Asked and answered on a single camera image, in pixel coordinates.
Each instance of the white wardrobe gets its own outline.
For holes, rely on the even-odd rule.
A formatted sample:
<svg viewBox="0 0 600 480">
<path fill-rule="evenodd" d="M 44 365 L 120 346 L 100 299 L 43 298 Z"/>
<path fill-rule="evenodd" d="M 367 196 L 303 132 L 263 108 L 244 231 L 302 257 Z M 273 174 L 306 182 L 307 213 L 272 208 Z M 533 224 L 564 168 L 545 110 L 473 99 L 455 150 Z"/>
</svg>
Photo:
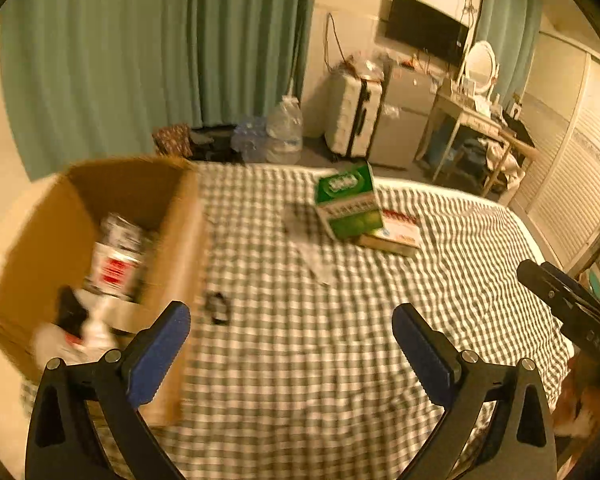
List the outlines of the white wardrobe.
<svg viewBox="0 0 600 480">
<path fill-rule="evenodd" d="M 541 32 L 522 102 L 541 156 L 511 208 L 569 271 L 600 238 L 600 58 Z"/>
</svg>

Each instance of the cardboard box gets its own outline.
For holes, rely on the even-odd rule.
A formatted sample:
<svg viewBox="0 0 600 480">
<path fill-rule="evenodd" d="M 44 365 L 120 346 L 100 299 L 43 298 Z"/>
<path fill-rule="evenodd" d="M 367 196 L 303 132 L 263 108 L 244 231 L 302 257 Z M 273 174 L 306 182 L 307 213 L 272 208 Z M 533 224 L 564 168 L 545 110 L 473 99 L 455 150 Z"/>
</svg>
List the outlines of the cardboard box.
<svg viewBox="0 0 600 480">
<path fill-rule="evenodd" d="M 384 227 L 360 235 L 356 243 L 401 256 L 412 256 L 420 250 L 422 236 L 416 217 L 383 209 L 382 223 Z"/>
<path fill-rule="evenodd" d="M 315 189 L 315 208 L 332 238 L 346 240 L 382 227 L 369 164 L 326 176 Z"/>
<path fill-rule="evenodd" d="M 32 335 L 41 323 L 54 321 L 61 285 L 82 286 L 100 221 L 109 212 L 158 233 L 136 313 L 139 327 L 151 325 L 172 300 L 192 310 L 202 303 L 206 222 L 192 165 L 156 157 L 96 160 L 69 168 L 30 212 L 0 274 L 0 348 L 31 381 L 42 376 Z M 178 420 L 182 372 L 192 345 L 189 337 L 154 401 L 142 407 L 149 425 Z"/>
</svg>

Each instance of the suitcase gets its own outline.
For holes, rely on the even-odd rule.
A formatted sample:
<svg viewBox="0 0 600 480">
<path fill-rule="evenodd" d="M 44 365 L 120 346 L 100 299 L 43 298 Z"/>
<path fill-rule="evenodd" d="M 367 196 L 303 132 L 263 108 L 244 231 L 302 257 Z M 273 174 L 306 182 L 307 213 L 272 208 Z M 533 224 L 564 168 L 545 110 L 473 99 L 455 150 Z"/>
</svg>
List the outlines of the suitcase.
<svg viewBox="0 0 600 480">
<path fill-rule="evenodd" d="M 324 139 L 334 158 L 366 158 L 381 96 L 380 83 L 347 73 L 333 76 Z"/>
</svg>

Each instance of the screw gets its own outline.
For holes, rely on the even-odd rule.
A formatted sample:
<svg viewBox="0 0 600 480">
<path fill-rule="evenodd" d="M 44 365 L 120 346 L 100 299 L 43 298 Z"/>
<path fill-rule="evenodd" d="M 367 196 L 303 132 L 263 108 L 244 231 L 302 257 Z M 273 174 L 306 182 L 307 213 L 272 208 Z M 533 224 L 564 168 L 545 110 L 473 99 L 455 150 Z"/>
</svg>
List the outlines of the screw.
<svg viewBox="0 0 600 480">
<path fill-rule="evenodd" d="M 46 364 L 47 370 L 55 370 L 60 366 L 60 359 L 58 357 L 54 357 L 53 359 L 49 359 L 49 362 Z"/>
<path fill-rule="evenodd" d="M 121 357 L 122 353 L 117 348 L 109 350 L 106 354 L 104 354 L 104 360 L 107 363 L 117 363 L 118 361 L 120 361 Z"/>
<path fill-rule="evenodd" d="M 525 357 L 524 359 L 522 359 L 522 367 L 525 370 L 531 371 L 534 368 L 536 368 L 536 363 L 533 362 L 531 359 L 528 359 L 528 358 Z"/>
<path fill-rule="evenodd" d="M 477 363 L 478 362 L 478 354 L 475 353 L 473 350 L 464 350 L 460 356 L 462 357 L 463 361 L 466 361 L 468 363 Z"/>
</svg>

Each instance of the green and white checkered blanket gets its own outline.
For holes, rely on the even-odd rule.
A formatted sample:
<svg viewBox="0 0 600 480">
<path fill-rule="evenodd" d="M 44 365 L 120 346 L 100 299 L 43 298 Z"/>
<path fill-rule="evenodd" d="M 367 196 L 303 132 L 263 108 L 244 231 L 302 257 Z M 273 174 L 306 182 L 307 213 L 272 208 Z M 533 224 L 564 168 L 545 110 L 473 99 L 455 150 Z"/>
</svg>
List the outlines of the green and white checkered blanket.
<svg viewBox="0 0 600 480">
<path fill-rule="evenodd" d="M 158 434 L 187 478 L 395 479 L 442 414 L 392 335 L 392 311 L 405 302 L 487 362 L 531 357 L 549 402 L 557 398 L 568 346 L 548 307 L 517 282 L 533 253 L 507 209 L 380 183 L 382 206 L 420 219 L 423 249 L 405 258 L 331 240 L 309 170 L 198 167 L 212 225 L 207 287 L 228 299 L 232 318 L 194 320 L 200 346 L 183 420 Z M 288 240 L 288 206 L 333 266 L 333 285 Z"/>
</svg>

